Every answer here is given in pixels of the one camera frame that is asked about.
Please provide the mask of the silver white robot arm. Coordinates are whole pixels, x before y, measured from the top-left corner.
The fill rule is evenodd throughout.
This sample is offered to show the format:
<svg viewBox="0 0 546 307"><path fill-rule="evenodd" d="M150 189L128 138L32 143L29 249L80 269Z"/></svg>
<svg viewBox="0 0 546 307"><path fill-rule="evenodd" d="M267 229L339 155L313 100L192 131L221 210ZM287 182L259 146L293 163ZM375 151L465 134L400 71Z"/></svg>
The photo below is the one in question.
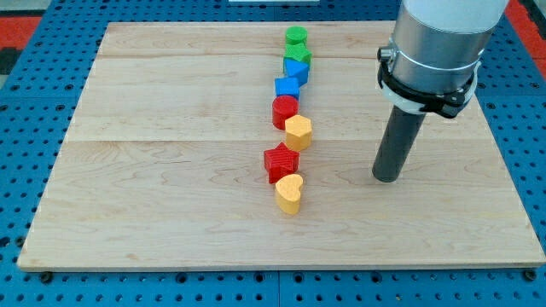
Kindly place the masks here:
<svg viewBox="0 0 546 307"><path fill-rule="evenodd" d="M403 0L378 84L402 111L453 119L473 97L480 58L508 0Z"/></svg>

